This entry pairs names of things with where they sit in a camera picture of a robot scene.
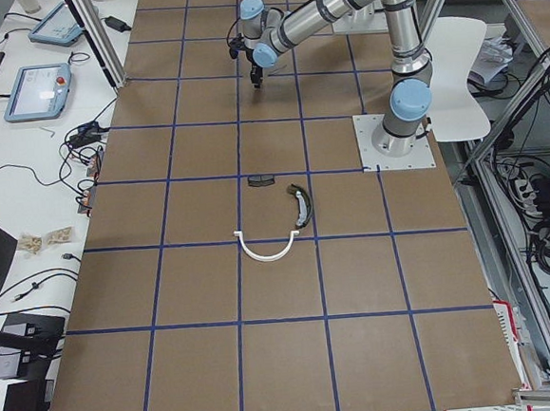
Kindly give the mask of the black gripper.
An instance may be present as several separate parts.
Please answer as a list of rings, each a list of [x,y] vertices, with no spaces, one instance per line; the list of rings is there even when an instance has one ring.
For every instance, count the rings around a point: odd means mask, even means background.
[[[246,58],[251,63],[250,79],[255,89],[262,87],[263,68],[256,64],[254,60],[254,51],[245,44],[245,37],[238,33],[236,37],[228,38],[228,50],[231,59],[236,60],[240,52],[246,54]]]

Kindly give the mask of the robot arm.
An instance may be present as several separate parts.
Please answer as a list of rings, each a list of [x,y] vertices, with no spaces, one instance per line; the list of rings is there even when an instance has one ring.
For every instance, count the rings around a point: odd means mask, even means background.
[[[266,7],[263,0],[242,0],[237,24],[242,31],[228,38],[231,59],[240,53],[251,65],[251,83],[261,87],[264,71],[278,59],[353,12],[380,1],[387,20],[386,34],[358,34],[348,43],[354,70],[363,72],[366,54],[357,47],[371,50],[388,44],[392,59],[389,64],[392,84],[381,124],[371,134],[374,149],[387,157],[405,157],[419,136],[420,123],[431,105],[432,55],[426,49],[416,16],[416,0],[307,0],[292,12]]]

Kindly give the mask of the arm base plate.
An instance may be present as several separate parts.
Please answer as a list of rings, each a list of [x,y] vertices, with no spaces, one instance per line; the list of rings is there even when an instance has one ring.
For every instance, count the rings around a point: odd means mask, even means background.
[[[401,139],[387,133],[383,118],[381,113],[352,116],[361,166],[365,173],[436,167],[421,124],[412,136]]]

